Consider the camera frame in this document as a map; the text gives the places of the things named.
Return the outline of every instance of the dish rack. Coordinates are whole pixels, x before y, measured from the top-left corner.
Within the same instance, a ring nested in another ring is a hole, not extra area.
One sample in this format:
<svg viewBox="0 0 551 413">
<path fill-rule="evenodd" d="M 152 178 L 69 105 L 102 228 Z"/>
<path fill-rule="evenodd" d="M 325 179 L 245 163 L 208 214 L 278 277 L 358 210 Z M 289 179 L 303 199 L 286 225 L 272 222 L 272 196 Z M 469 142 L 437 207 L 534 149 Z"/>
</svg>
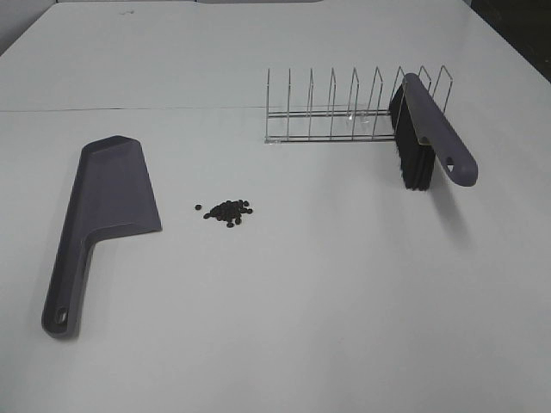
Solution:
<svg viewBox="0 0 551 413">
<path fill-rule="evenodd" d="M 397 87 L 401 84 L 402 77 L 405 75 L 402 66 L 399 66 L 394 76 L 390 95 L 387 95 L 381 70 L 377 66 L 371 81 L 371 87 L 366 94 L 361 88 L 355 67 L 352 70 L 350 86 L 347 89 L 348 101 L 345 104 L 336 104 L 337 76 L 334 68 L 331 68 L 329 87 L 323 90 L 326 103 L 315 105 L 314 74 L 313 69 L 310 69 L 305 93 L 306 100 L 303 101 L 306 105 L 292 106 L 291 98 L 294 90 L 291 82 L 291 70 L 289 69 L 288 80 L 285 85 L 287 86 L 287 94 L 283 97 L 285 101 L 282 105 L 272 107 L 270 106 L 270 69 L 268 69 L 265 142 L 274 144 L 392 141 L 394 140 L 394 128 L 388 108 L 394 92 L 396 92 Z M 418 75 L 438 107 L 445 113 L 454 82 L 446 66 L 442 65 L 440 67 L 434 87 L 432 77 L 424 65 L 421 65 L 418 69 Z M 443 89 L 442 83 L 445 82 L 447 82 L 447 87 Z"/>
</svg>

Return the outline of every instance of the gray brush handle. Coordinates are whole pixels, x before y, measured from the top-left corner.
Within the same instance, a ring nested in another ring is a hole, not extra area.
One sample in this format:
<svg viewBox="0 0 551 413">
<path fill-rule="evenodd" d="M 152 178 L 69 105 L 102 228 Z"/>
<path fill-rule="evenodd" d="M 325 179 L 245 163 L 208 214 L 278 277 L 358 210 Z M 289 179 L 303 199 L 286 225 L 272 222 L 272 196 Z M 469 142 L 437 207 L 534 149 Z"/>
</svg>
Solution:
<svg viewBox="0 0 551 413">
<path fill-rule="evenodd" d="M 476 161 L 419 76 L 406 74 L 402 86 L 419 143 L 432 146 L 449 179 L 463 187 L 472 187 L 479 175 Z"/>
</svg>

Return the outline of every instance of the brush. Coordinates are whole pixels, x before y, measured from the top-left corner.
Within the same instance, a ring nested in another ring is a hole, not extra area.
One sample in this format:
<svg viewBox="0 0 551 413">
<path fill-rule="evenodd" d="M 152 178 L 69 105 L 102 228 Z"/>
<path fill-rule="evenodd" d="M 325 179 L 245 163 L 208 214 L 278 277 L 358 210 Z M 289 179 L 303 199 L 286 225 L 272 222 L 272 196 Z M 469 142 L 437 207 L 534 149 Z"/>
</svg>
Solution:
<svg viewBox="0 0 551 413">
<path fill-rule="evenodd" d="M 476 161 L 418 75 L 404 76 L 389 111 L 406 188 L 429 188 L 436 157 L 453 182 L 463 187 L 476 183 Z"/>
</svg>

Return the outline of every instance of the white table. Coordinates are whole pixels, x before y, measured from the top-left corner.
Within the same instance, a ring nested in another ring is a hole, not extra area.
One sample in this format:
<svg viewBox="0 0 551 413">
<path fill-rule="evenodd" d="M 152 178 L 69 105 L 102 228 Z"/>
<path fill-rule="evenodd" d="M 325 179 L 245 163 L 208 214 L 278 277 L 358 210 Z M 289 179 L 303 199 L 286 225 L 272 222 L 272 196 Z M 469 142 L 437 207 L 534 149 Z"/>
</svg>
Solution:
<svg viewBox="0 0 551 413">
<path fill-rule="evenodd" d="M 263 143 L 267 67 L 422 63 L 454 74 L 475 187 L 406 191 L 392 143 Z M 0 96 L 0 411 L 548 411 L 551 87 L 462 1 L 58 4 Z M 78 153 L 114 134 L 164 230 L 99 243 L 53 340 Z M 232 230 L 193 208 L 237 198 Z"/>
</svg>

